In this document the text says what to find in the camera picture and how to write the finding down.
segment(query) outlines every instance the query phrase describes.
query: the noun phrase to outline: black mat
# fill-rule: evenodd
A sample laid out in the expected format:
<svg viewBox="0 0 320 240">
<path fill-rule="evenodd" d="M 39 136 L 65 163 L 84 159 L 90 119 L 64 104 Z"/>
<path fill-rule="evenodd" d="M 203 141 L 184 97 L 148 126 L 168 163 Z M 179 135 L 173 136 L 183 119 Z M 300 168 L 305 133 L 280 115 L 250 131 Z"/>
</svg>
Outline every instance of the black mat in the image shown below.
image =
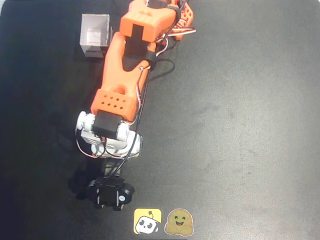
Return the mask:
<svg viewBox="0 0 320 240">
<path fill-rule="evenodd" d="M 4 3 L 0 239 L 184 239 L 164 233 L 175 208 L 193 216 L 186 239 L 319 239 L 316 0 L 191 0 L 197 32 L 161 56 L 143 151 L 123 170 L 132 203 L 112 212 L 76 198 L 75 171 L 99 163 L 75 148 L 75 122 L 103 66 L 82 55 L 81 14 L 108 13 L 116 30 L 129 2 Z M 162 211 L 158 236 L 134 234 L 136 208 Z"/>
</svg>

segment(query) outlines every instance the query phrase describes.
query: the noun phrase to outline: white cube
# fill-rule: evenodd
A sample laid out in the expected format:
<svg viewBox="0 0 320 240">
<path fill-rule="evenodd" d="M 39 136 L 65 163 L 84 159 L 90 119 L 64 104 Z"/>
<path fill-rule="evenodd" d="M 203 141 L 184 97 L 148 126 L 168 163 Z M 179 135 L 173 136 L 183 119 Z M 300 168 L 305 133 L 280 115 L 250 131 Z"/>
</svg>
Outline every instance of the white cube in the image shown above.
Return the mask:
<svg viewBox="0 0 320 240">
<path fill-rule="evenodd" d="M 80 45 L 89 58 L 103 58 L 112 39 L 109 14 L 82 14 Z"/>
</svg>

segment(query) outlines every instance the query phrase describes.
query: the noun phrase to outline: hugging face emoji sticker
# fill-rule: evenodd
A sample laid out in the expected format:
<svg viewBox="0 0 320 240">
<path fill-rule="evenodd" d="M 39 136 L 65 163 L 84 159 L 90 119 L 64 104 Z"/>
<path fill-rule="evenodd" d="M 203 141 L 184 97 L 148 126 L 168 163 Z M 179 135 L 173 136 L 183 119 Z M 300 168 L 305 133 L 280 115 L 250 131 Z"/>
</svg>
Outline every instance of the hugging face emoji sticker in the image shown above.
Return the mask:
<svg viewBox="0 0 320 240">
<path fill-rule="evenodd" d="M 170 235 L 177 235 L 187 237 L 194 233 L 193 218 L 185 209 L 178 208 L 170 212 L 164 231 Z"/>
</svg>

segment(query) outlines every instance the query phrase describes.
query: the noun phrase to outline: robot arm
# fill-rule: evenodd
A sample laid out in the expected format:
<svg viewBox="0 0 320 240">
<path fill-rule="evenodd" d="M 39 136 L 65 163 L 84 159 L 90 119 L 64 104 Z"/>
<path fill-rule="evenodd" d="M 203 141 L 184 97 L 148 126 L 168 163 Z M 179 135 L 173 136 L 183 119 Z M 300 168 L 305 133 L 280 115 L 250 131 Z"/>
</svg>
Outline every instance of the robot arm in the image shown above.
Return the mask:
<svg viewBox="0 0 320 240">
<path fill-rule="evenodd" d="M 76 124 L 81 137 L 91 144 L 91 157 L 122 160 L 109 178 L 128 158 L 139 155 L 143 139 L 138 124 L 145 100 L 141 91 L 145 96 L 149 71 L 167 49 L 168 38 L 181 40 L 196 31 L 190 27 L 193 18 L 186 0 L 133 0 L 121 18 L 119 32 L 105 57 L 102 85 L 91 113 L 81 112 Z M 136 129 L 130 130 L 134 123 Z"/>
</svg>

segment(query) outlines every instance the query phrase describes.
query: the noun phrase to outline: sticker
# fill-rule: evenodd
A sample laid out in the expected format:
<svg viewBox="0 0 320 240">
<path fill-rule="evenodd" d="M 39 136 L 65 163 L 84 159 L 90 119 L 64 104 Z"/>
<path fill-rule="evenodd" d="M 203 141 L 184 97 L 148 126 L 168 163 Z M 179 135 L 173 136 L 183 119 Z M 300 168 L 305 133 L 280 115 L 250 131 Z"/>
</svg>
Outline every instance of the sticker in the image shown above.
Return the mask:
<svg viewBox="0 0 320 240">
<path fill-rule="evenodd" d="M 177 208 L 169 213 L 164 231 L 169 235 L 191 236 L 194 233 L 193 223 L 190 212 Z"/>
<path fill-rule="evenodd" d="M 159 231 L 162 213 L 160 209 L 137 208 L 134 211 L 135 234 L 152 234 Z"/>
</svg>

